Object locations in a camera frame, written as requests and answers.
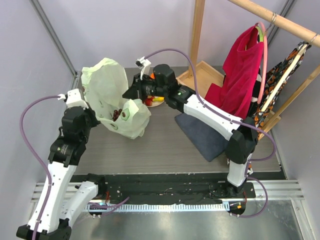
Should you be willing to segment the yellow banana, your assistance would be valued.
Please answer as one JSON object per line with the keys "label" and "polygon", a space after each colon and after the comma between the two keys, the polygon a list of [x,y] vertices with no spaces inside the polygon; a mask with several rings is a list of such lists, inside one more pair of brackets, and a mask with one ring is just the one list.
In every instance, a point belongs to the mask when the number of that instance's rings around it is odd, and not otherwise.
{"label": "yellow banana", "polygon": [[164,98],[163,97],[155,97],[152,101],[153,102],[163,102]]}

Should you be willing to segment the dark red grape bunch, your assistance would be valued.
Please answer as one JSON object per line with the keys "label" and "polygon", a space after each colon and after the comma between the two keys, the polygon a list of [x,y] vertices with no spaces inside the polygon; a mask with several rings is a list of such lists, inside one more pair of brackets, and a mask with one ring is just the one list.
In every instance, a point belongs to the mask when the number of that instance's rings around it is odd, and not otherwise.
{"label": "dark red grape bunch", "polygon": [[112,120],[115,122],[117,119],[118,119],[118,117],[121,115],[121,112],[122,112],[122,109],[120,108],[120,109],[115,109],[114,111],[113,111],[113,115],[112,115]]}

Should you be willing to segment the green avocado print plastic bag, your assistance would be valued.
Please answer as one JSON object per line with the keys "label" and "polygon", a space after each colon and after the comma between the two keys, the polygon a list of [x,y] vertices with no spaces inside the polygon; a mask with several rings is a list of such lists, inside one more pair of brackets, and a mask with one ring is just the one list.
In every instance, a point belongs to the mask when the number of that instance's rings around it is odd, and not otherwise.
{"label": "green avocado print plastic bag", "polygon": [[[122,97],[129,85],[126,71],[118,62],[105,57],[92,67],[83,67],[81,83],[84,98],[102,125],[132,140],[143,136],[151,112],[140,99]],[[113,121],[113,112],[119,109],[122,112]]]}

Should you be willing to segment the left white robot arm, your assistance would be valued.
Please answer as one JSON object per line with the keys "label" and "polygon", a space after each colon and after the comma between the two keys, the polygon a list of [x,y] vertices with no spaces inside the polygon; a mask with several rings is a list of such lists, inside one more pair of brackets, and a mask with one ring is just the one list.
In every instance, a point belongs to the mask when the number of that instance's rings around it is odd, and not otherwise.
{"label": "left white robot arm", "polygon": [[92,200],[102,199],[107,192],[103,177],[89,173],[67,203],[63,203],[68,185],[86,150],[91,128],[99,121],[90,108],[67,108],[61,119],[59,136],[50,147],[48,177],[36,209],[16,236],[24,240],[68,240],[77,218]]}

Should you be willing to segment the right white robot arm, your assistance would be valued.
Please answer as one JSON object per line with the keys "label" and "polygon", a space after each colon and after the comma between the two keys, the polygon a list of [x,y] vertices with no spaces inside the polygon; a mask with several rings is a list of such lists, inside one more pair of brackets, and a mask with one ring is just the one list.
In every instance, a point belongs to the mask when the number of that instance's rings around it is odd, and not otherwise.
{"label": "right white robot arm", "polygon": [[256,148],[258,134],[252,128],[252,120],[242,120],[198,97],[186,85],[179,84],[174,71],[167,64],[156,65],[154,77],[148,72],[150,65],[146,60],[137,60],[140,73],[122,95],[125,99],[145,101],[148,96],[163,97],[166,104],[179,112],[192,116],[216,130],[228,142],[225,155],[229,160],[229,172],[224,188],[233,198],[244,191],[247,181],[248,162]]}

